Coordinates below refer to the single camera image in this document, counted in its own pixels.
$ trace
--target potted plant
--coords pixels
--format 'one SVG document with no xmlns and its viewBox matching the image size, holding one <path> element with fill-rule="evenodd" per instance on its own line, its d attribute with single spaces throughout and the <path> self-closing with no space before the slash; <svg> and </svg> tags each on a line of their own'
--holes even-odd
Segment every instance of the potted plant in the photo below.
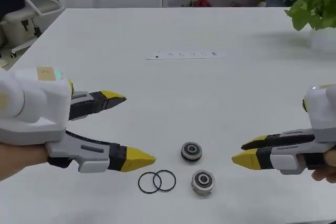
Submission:
<svg viewBox="0 0 336 224">
<path fill-rule="evenodd" d="M 286 14 L 295 30 L 312 28 L 312 49 L 336 54 L 336 0 L 297 0 Z"/>
</svg>

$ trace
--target finger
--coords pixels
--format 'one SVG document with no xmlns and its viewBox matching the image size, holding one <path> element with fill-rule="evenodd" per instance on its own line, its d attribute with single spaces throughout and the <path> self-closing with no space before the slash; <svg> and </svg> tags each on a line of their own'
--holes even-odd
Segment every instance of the finger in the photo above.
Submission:
<svg viewBox="0 0 336 224">
<path fill-rule="evenodd" d="M 336 150 L 332 149 L 324 154 L 325 162 L 330 165 L 336 167 Z"/>
<path fill-rule="evenodd" d="M 336 172 L 335 167 L 326 166 L 325 168 L 315 170 L 311 177 L 316 181 L 324 180 L 327 176 Z"/>
<path fill-rule="evenodd" d="M 326 181 L 329 183 L 335 184 L 336 183 L 336 173 L 330 174 L 326 177 Z"/>
<path fill-rule="evenodd" d="M 44 145 L 14 146 L 0 144 L 0 159 L 13 167 L 24 168 L 48 161 Z"/>
</svg>

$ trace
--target ball bearing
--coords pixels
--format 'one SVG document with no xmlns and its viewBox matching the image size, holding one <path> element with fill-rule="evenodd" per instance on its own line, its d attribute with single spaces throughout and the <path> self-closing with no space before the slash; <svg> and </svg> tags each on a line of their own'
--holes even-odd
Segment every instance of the ball bearing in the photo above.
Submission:
<svg viewBox="0 0 336 224">
<path fill-rule="evenodd" d="M 185 143 L 181 148 L 181 156 L 189 163 L 196 163 L 202 157 L 202 148 L 197 143 Z"/>
<path fill-rule="evenodd" d="M 215 187 L 215 177 L 206 170 L 198 170 L 191 180 L 191 187 L 200 196 L 208 196 Z"/>
</svg>

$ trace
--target human hand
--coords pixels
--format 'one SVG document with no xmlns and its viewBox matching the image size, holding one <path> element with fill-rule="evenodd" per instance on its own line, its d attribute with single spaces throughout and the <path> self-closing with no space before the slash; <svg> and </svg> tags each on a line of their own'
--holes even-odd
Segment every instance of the human hand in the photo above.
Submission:
<svg viewBox="0 0 336 224">
<path fill-rule="evenodd" d="M 44 145 L 14 146 L 0 144 L 0 181 L 7 179 L 27 166 L 48 161 Z"/>
<path fill-rule="evenodd" d="M 329 183 L 336 183 L 336 150 L 330 150 L 324 154 L 324 160 L 328 164 L 325 168 L 315 170 L 312 178 L 316 181 L 326 179 Z"/>
</svg>

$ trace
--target gray floor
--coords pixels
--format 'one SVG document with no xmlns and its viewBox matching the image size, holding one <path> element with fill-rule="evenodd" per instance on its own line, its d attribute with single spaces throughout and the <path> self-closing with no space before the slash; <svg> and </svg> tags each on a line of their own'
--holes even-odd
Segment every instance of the gray floor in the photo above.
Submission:
<svg viewBox="0 0 336 224">
<path fill-rule="evenodd" d="M 2 59 L 8 62 L 8 65 L 4 66 L 3 68 L 6 70 L 10 69 L 25 52 L 26 52 L 26 49 L 21 50 L 20 52 L 17 52 L 17 57 L 15 59 L 12 59 L 9 55 L 10 54 L 9 49 L 7 48 L 1 49 Z"/>
</svg>

